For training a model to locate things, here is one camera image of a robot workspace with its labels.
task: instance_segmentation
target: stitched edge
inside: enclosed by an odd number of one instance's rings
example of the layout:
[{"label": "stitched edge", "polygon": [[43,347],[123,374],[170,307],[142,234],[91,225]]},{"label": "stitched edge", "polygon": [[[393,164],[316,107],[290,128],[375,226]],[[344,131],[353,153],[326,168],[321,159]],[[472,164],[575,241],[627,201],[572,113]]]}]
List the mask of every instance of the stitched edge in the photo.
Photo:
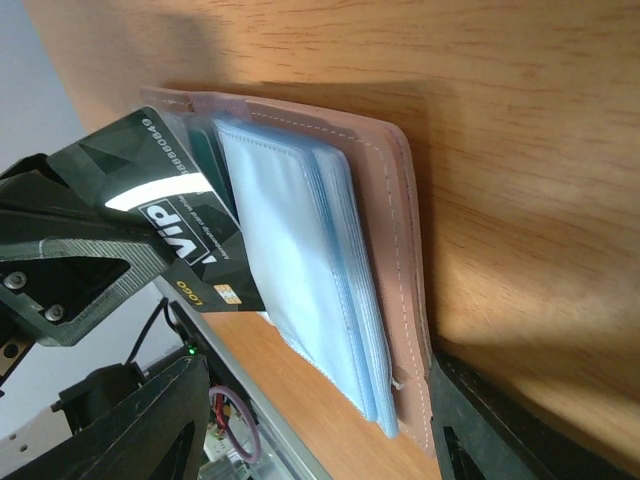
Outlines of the stitched edge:
[{"label": "stitched edge", "polygon": [[[273,145],[269,145],[269,144],[264,143],[264,142],[258,142],[258,141],[253,140],[253,139],[244,138],[244,137],[242,137],[240,135],[237,135],[235,133],[227,132],[227,131],[224,131],[224,130],[221,130],[221,129],[218,129],[218,132],[221,135],[225,135],[225,136],[227,136],[229,138],[235,138],[235,139],[240,140],[242,142],[247,142],[247,143],[256,145],[258,147],[266,148],[268,150],[273,150],[275,152],[281,153],[283,155],[286,155],[287,157],[292,158],[297,163],[301,163],[300,160],[295,157],[295,155],[292,155],[290,151],[287,151],[285,149],[278,148],[278,147],[275,147]],[[303,175],[304,175],[305,179],[307,180],[307,184],[309,184],[309,176],[307,175],[306,172],[303,172]],[[330,251],[329,246],[326,245],[327,239],[324,238],[323,240],[324,240],[324,243],[325,243],[325,248],[327,249],[327,251]],[[329,268],[331,268],[331,275],[333,276],[333,281],[335,282],[336,285],[338,285],[338,278],[336,276],[336,272],[335,272],[335,270],[333,268],[333,265],[329,265]],[[346,310],[345,310],[345,299],[343,298],[343,295],[342,295],[342,292],[340,292],[340,289],[338,289],[338,296],[340,298],[340,309],[342,310],[342,315],[344,316],[344,318],[347,318],[347,313],[346,313]],[[355,365],[356,375],[359,377],[358,378],[358,387],[360,389],[360,396],[362,397],[363,404],[366,405],[367,404],[367,401],[366,401],[366,397],[367,396],[365,395],[364,386],[363,386],[362,381],[361,381],[362,380],[362,372],[360,372],[360,369],[358,367],[358,359],[356,358],[356,355],[355,355],[353,332],[349,328],[348,325],[347,325],[346,330],[347,330],[347,335],[349,336],[349,347],[351,348],[351,358],[353,358],[353,363]],[[316,367],[318,369],[318,371],[320,371],[331,383],[333,383],[335,385],[335,387],[338,390],[340,390],[340,387],[338,387],[338,385],[329,377],[329,375],[327,375],[327,373],[324,372],[324,370],[322,368],[318,367],[316,362],[311,361],[307,355],[302,354],[300,352],[301,349],[296,348],[293,345],[291,345],[291,343],[294,343],[294,342],[291,342],[291,340],[289,339],[289,342],[287,342],[287,343],[289,343],[289,345],[296,351],[296,353],[298,353],[298,355],[300,355],[302,358],[306,359],[311,365]],[[358,407],[358,405],[356,405],[355,402],[353,400],[351,400],[350,398],[349,398],[349,400],[356,407],[356,409],[364,417],[366,417],[364,409],[360,409],[360,407]]]},{"label": "stitched edge", "polygon": [[414,440],[416,440],[418,442],[418,444],[420,445],[424,445],[424,448],[428,448],[429,447],[429,430],[428,430],[428,425],[427,425],[427,411],[425,408],[425,404],[424,404],[424,393],[422,391],[422,385],[420,385],[420,379],[419,379],[419,371],[418,371],[418,364],[416,362],[416,356],[415,353],[413,351],[413,344],[411,342],[411,336],[409,335],[409,323],[407,321],[407,308],[405,305],[405,300],[404,300],[404,289],[402,286],[402,273],[401,273],[401,268],[400,268],[400,247],[398,246],[398,228],[396,226],[396,217],[395,217],[395,207],[393,204],[393,197],[391,196],[391,183],[389,180],[389,169],[388,169],[388,164],[387,164],[387,160],[384,157],[384,155],[382,154],[382,150],[380,150],[379,147],[377,147],[376,145],[373,145],[370,142],[365,142],[364,140],[361,140],[359,138],[356,137],[352,137],[349,135],[345,135],[344,133],[340,133],[337,132],[335,130],[330,130],[328,128],[324,128],[324,127],[318,127],[316,125],[308,125],[305,123],[301,123],[301,122],[294,122],[292,120],[287,120],[285,118],[281,118],[281,117],[274,117],[271,115],[265,115],[263,113],[259,113],[259,112],[251,112],[251,115],[255,115],[258,117],[265,117],[265,118],[270,118],[272,120],[276,120],[278,122],[283,122],[283,123],[290,123],[291,125],[295,125],[295,126],[300,126],[300,127],[306,127],[306,128],[310,128],[313,130],[321,130],[323,132],[326,133],[331,133],[333,135],[337,135],[338,137],[341,138],[346,138],[347,140],[351,140],[353,142],[357,142],[360,143],[362,145],[366,145],[369,148],[372,148],[380,157],[380,160],[382,160],[382,163],[384,165],[384,176],[385,176],[385,181],[387,184],[387,195],[389,197],[389,206],[391,207],[391,223],[393,225],[393,237],[394,237],[394,244],[395,244],[395,253],[396,253],[396,270],[398,272],[398,282],[400,284],[400,299],[402,302],[402,318],[404,320],[404,329],[405,329],[405,334],[407,336],[407,344],[409,346],[409,353],[411,354],[411,359],[413,361],[413,368],[415,369],[415,376],[416,379],[418,380],[418,392],[420,393],[420,406],[421,406],[421,410],[422,410],[422,424],[423,424],[423,428],[424,428],[424,443],[421,442],[420,440],[418,440],[415,436],[413,436],[412,434],[409,434],[411,437],[413,437]]}]

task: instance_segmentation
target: bolt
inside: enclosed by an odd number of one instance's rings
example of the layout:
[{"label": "bolt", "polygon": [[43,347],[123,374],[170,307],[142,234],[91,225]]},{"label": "bolt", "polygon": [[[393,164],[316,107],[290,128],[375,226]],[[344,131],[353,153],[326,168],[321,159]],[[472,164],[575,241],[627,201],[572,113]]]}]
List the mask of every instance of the bolt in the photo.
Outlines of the bolt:
[{"label": "bolt", "polygon": [[4,277],[4,286],[10,290],[18,290],[27,284],[27,276],[22,272],[13,272]]},{"label": "bolt", "polygon": [[51,305],[49,309],[44,312],[44,318],[50,322],[59,322],[64,317],[64,307],[62,305]]}]

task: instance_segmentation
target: pink leather wallet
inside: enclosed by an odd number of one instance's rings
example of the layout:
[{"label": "pink leather wallet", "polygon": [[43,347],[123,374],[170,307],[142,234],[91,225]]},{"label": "pink leather wallet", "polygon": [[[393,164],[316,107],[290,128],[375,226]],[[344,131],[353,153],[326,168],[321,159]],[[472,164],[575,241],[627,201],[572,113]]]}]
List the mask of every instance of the pink leather wallet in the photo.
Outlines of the pink leather wallet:
[{"label": "pink leather wallet", "polygon": [[143,88],[142,96],[160,111],[226,111],[318,138],[344,152],[389,342],[400,428],[434,455],[418,200],[411,151],[402,131],[350,113],[259,97],[154,87]]}]

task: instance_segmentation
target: black vip card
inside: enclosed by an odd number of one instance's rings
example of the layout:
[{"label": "black vip card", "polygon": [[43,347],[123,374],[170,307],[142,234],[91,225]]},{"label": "black vip card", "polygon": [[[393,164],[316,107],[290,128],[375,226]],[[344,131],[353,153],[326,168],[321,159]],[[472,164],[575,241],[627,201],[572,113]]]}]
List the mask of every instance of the black vip card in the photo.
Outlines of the black vip card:
[{"label": "black vip card", "polygon": [[180,259],[163,277],[197,310],[264,310],[234,214],[155,110],[133,112],[47,162],[101,215],[152,224]]}]

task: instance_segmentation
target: wooden table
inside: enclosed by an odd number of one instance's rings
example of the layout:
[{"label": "wooden table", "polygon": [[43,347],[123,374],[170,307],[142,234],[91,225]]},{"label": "wooden table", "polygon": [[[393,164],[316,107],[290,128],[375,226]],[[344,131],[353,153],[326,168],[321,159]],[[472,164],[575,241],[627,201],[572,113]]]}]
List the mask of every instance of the wooden table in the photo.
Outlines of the wooden table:
[{"label": "wooden table", "polygon": [[142,84],[398,124],[437,347],[640,475],[638,2],[25,3],[90,130]]}]

